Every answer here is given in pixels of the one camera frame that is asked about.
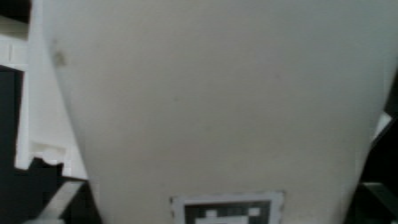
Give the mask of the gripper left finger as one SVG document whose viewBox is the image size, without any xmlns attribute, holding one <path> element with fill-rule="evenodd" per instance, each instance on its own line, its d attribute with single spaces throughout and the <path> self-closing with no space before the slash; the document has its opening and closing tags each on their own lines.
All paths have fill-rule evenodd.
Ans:
<svg viewBox="0 0 398 224">
<path fill-rule="evenodd" d="M 103 224 L 85 181 L 64 182 L 37 217 L 23 224 Z"/>
</svg>

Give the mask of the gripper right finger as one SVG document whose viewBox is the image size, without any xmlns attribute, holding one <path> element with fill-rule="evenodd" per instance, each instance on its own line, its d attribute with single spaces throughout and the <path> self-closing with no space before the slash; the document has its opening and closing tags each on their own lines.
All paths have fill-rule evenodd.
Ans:
<svg viewBox="0 0 398 224">
<path fill-rule="evenodd" d="M 378 182 L 357 187 L 346 224 L 398 224 L 398 196 Z"/>
</svg>

